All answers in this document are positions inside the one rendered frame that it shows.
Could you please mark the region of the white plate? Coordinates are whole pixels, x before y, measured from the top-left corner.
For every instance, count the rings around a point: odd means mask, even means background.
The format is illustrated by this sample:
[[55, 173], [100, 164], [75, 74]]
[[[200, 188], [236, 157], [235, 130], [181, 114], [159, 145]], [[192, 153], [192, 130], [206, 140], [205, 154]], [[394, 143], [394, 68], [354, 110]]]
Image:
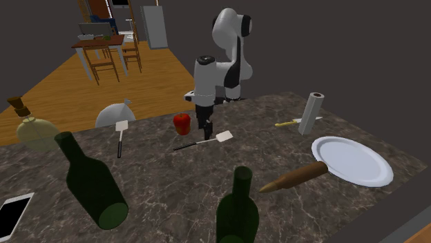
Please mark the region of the white plate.
[[394, 179], [392, 167], [382, 156], [351, 139], [319, 137], [312, 143], [312, 154], [331, 174], [359, 186], [383, 187]]

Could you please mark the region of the grey paper towel roll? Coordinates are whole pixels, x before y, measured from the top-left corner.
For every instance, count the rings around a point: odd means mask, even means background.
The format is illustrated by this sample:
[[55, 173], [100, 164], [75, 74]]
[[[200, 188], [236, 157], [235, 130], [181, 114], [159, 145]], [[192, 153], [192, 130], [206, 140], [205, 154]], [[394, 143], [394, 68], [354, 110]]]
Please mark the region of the grey paper towel roll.
[[324, 98], [325, 96], [321, 93], [313, 92], [309, 94], [309, 98], [298, 127], [298, 132], [301, 135], [310, 134]]

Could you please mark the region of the clear round flask with cork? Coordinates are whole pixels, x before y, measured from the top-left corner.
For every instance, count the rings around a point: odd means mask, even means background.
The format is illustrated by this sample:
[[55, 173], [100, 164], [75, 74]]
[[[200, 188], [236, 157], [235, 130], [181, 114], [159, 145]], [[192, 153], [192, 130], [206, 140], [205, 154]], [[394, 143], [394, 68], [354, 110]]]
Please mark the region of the clear round flask with cork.
[[22, 144], [39, 152], [58, 148], [54, 138], [59, 134], [59, 130], [54, 124], [45, 119], [36, 118], [23, 104], [21, 97], [8, 98], [7, 102], [21, 120], [17, 127], [17, 137]]

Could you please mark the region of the dark green wine bottle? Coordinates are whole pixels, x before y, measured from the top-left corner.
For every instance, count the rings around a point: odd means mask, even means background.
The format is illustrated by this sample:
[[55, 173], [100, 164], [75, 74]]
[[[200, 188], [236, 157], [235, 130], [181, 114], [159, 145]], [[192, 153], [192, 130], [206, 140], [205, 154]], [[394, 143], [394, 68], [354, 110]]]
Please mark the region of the dark green wine bottle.
[[216, 211], [216, 243], [254, 243], [259, 212], [249, 192], [253, 173], [246, 166], [234, 171], [232, 193], [224, 196]]
[[93, 221], [104, 230], [119, 226], [128, 215], [128, 204], [105, 163], [84, 154], [71, 132], [55, 135], [69, 161], [67, 187]]

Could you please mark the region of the silver dome food cover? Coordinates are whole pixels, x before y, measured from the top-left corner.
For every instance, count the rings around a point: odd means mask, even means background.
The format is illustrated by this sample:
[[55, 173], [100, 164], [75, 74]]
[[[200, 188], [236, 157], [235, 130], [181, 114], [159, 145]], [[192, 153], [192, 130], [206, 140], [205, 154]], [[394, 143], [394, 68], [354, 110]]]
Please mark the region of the silver dome food cover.
[[128, 107], [129, 104], [131, 104], [131, 101], [125, 98], [123, 103], [111, 104], [105, 107], [105, 109], [98, 114], [95, 127], [111, 126], [124, 120], [129, 122], [135, 121], [136, 118], [133, 111]]

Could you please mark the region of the grey refrigerator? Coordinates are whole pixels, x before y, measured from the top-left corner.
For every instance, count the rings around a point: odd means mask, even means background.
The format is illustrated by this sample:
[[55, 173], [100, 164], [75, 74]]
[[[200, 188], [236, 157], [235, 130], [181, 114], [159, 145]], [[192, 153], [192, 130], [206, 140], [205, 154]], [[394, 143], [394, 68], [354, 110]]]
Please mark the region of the grey refrigerator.
[[141, 6], [147, 42], [151, 50], [168, 48], [162, 6]]

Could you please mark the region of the brown wooden chair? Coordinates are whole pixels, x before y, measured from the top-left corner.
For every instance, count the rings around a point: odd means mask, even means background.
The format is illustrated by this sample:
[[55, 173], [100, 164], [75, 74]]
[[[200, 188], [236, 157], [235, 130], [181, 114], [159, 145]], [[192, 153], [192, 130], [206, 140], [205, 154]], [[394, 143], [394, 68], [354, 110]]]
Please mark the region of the brown wooden chair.
[[140, 58], [140, 52], [138, 48], [137, 35], [133, 33], [133, 47], [122, 49], [123, 58], [126, 65], [126, 69], [128, 69], [129, 62], [137, 62], [138, 68], [140, 72], [142, 71], [142, 63]]
[[[88, 51], [90, 50], [105, 50], [107, 52], [107, 57], [103, 59], [91, 60], [88, 56]], [[105, 71], [105, 70], [113, 70], [117, 78], [117, 81], [119, 82], [119, 75], [117, 73], [117, 69], [113, 61], [113, 56], [111, 54], [111, 51], [108, 45], [83, 47], [83, 51], [84, 51], [84, 56], [88, 62], [91, 72], [93, 73], [93, 76], [95, 78], [97, 85], [99, 85], [98, 72]]]

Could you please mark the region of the wooden dining table with white legs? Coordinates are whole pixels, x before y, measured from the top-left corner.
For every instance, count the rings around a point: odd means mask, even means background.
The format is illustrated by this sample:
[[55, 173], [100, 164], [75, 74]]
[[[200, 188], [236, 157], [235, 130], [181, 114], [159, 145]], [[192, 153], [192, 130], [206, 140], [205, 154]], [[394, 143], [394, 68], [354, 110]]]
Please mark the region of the wooden dining table with white legs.
[[109, 23], [79, 23], [78, 26], [84, 37], [86, 35], [93, 35], [92, 39], [82, 39], [82, 37], [80, 37], [79, 42], [72, 46], [72, 48], [75, 49], [90, 80], [92, 79], [92, 74], [88, 68], [83, 49], [94, 46], [108, 46], [109, 48], [116, 49], [124, 69], [124, 73], [125, 75], [128, 75], [126, 63], [124, 61], [124, 55], [122, 52], [122, 45], [124, 44], [125, 35], [114, 35], [113, 29]]

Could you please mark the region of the red apple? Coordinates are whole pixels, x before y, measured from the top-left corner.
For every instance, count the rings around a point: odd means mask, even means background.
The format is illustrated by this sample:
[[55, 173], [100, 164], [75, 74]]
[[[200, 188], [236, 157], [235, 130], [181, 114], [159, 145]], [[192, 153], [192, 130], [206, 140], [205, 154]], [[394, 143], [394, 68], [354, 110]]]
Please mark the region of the red apple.
[[191, 130], [191, 118], [186, 113], [175, 115], [173, 123], [179, 135], [187, 135]]

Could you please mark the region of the white phone with black screen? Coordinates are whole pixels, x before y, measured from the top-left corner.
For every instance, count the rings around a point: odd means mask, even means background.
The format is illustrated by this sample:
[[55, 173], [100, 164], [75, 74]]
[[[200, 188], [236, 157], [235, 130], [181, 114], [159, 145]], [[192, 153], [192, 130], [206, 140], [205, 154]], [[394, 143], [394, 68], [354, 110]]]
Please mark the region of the white phone with black screen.
[[9, 240], [24, 212], [26, 211], [34, 193], [27, 193], [7, 199], [0, 207], [0, 243]]

